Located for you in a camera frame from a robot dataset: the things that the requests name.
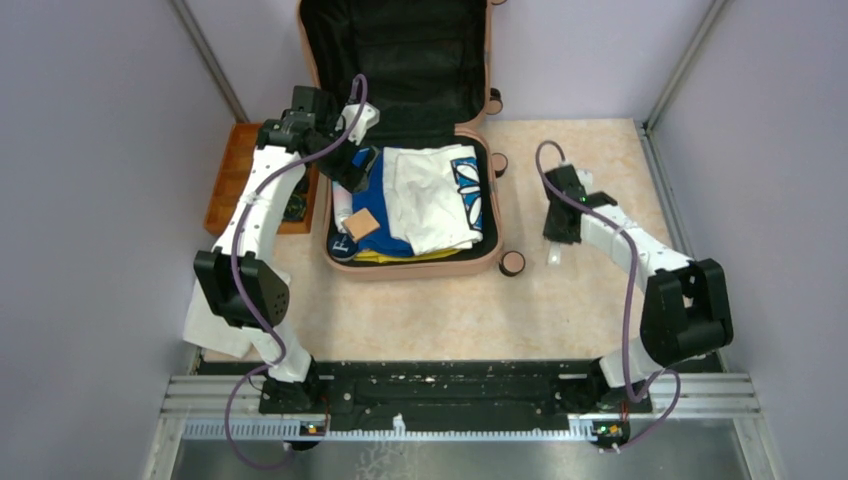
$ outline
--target yellow clothing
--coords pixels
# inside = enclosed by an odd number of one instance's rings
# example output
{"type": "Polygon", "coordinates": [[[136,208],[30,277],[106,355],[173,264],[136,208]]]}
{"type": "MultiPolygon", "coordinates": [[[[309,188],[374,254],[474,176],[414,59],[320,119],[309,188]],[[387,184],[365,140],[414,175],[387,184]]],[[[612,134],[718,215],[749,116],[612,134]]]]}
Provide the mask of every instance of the yellow clothing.
{"type": "Polygon", "coordinates": [[[438,252],[430,252],[425,253],[423,255],[418,255],[415,257],[390,257],[388,255],[383,255],[382,253],[375,252],[374,250],[365,250],[363,252],[359,252],[353,257],[354,260],[359,262],[374,262],[374,263],[389,263],[389,262],[420,262],[422,260],[435,260],[437,258],[445,258],[449,257],[455,253],[459,253],[459,250],[456,248],[448,248],[446,250],[439,250],[438,252]]]}

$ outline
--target open suitcase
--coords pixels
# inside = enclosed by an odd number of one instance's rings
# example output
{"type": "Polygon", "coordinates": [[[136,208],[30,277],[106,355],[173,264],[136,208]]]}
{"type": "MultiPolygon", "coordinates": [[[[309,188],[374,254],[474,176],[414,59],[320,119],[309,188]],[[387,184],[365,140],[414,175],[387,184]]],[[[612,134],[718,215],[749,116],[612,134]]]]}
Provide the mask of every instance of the open suitcase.
{"type": "MultiPolygon", "coordinates": [[[[503,106],[500,93],[489,86],[491,11],[499,3],[503,0],[300,1],[301,44],[315,86],[335,94],[341,104],[357,73],[368,79],[368,102],[380,110],[380,122],[363,145],[463,144],[473,146],[477,156],[480,242],[447,258],[413,263],[341,263],[325,248],[336,270],[360,280],[395,280],[475,274],[501,261],[495,177],[506,168],[506,157],[491,154],[476,130],[487,113],[503,106]]],[[[323,234],[329,240],[338,230],[331,189],[326,190],[323,234]]]]}

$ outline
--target suitcase lid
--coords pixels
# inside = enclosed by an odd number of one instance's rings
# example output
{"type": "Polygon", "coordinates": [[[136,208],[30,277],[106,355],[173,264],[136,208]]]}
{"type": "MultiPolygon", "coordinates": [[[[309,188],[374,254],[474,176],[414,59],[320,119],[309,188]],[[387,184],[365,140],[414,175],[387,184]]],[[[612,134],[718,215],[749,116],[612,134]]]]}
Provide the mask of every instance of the suitcase lid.
{"type": "Polygon", "coordinates": [[[347,101],[357,73],[380,110],[369,136],[475,127],[489,101],[489,0],[301,0],[313,83],[347,101]]]}

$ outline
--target wooden tray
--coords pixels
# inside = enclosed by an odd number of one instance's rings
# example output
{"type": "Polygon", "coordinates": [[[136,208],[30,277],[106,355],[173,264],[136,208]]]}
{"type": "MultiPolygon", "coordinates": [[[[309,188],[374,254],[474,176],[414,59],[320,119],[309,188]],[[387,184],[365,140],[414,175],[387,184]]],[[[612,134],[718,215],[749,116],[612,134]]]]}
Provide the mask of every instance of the wooden tray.
{"type": "MultiPolygon", "coordinates": [[[[209,199],[206,219],[203,227],[212,235],[221,235],[227,222],[236,211],[239,196],[247,184],[250,168],[253,165],[253,147],[259,132],[259,123],[237,123],[230,130],[227,150],[218,169],[215,189],[209,199]]],[[[284,221],[277,230],[278,234],[309,233],[312,228],[312,212],[315,209],[315,191],[318,189],[318,169],[310,168],[309,189],[306,192],[306,213],[298,222],[284,221]]]]}

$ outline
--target light purple wall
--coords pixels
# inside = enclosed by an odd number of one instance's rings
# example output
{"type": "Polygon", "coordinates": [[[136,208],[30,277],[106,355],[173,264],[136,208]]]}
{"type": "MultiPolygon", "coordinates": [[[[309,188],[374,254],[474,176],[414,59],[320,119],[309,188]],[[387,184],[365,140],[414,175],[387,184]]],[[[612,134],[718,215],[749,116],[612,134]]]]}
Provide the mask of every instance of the light purple wall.
{"type": "Polygon", "coordinates": [[[848,2],[733,2],[658,131],[787,478],[845,478],[848,2]]]}
{"type": "MultiPolygon", "coordinates": [[[[254,121],[310,82],[296,0],[189,0],[254,121]]],[[[497,119],[643,119],[710,0],[509,0],[494,11],[497,119]]]]}
{"type": "Polygon", "coordinates": [[[0,477],[129,479],[232,119],[164,0],[0,6],[0,477]]]}

